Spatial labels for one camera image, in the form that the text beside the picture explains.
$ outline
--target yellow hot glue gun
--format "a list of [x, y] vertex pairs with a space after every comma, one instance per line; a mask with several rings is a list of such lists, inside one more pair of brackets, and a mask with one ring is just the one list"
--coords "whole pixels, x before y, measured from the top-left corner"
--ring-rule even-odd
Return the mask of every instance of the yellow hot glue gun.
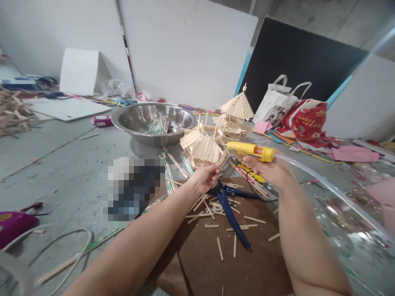
[[254, 156], [261, 162], [272, 162], [274, 158], [274, 148], [270, 147], [259, 147], [255, 144], [243, 143], [243, 142], [228, 142], [226, 148], [233, 153], [242, 156]]

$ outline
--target stainless steel bowl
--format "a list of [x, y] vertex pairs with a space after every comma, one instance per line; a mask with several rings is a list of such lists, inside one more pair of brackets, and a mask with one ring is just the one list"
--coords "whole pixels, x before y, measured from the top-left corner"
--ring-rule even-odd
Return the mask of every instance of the stainless steel bowl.
[[[166, 114], [172, 125], [167, 134], [144, 133], [152, 123], [156, 111]], [[120, 108], [111, 116], [114, 125], [128, 132], [136, 141], [149, 146], [167, 146], [179, 142], [184, 135], [180, 128], [191, 129], [196, 124], [195, 116], [188, 110], [163, 103], [141, 103]]]

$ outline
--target person's right hand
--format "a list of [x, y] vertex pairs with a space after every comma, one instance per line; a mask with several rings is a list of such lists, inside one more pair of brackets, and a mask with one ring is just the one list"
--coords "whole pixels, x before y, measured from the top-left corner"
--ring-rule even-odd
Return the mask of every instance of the person's right hand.
[[294, 183], [299, 184], [285, 160], [275, 157], [272, 162], [260, 162], [254, 156], [238, 157], [237, 160], [253, 170], [254, 174], [261, 173], [262, 177], [278, 190]]

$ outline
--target white foam board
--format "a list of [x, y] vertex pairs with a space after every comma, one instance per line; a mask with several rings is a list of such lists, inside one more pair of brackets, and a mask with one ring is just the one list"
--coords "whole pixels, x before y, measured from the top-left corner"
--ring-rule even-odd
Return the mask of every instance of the white foam board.
[[29, 108], [34, 112], [63, 121], [76, 120], [111, 110], [111, 107], [76, 98], [65, 100], [39, 98], [25, 99], [23, 101], [32, 104]]
[[119, 3], [139, 91], [210, 110], [233, 98], [257, 17], [208, 0]]

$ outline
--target clear plastic hose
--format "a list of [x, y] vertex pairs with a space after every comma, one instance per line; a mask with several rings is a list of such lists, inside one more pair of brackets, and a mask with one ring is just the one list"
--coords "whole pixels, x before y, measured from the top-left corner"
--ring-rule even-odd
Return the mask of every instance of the clear plastic hose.
[[325, 177], [313, 171], [311, 168], [297, 162], [296, 160], [289, 158], [281, 154], [275, 154], [275, 157], [281, 158], [290, 164], [302, 169], [303, 171], [309, 173], [316, 179], [318, 179], [322, 184], [324, 184], [330, 191], [332, 191], [336, 196], [343, 200], [347, 205], [349, 205], [354, 211], [356, 211], [362, 218], [364, 218], [374, 229], [381, 232], [390, 242], [395, 243], [395, 239], [380, 223], [373, 219], [369, 214], [367, 214], [360, 206], [355, 204], [349, 197], [347, 197], [342, 191], [340, 191], [336, 186], [330, 183]]

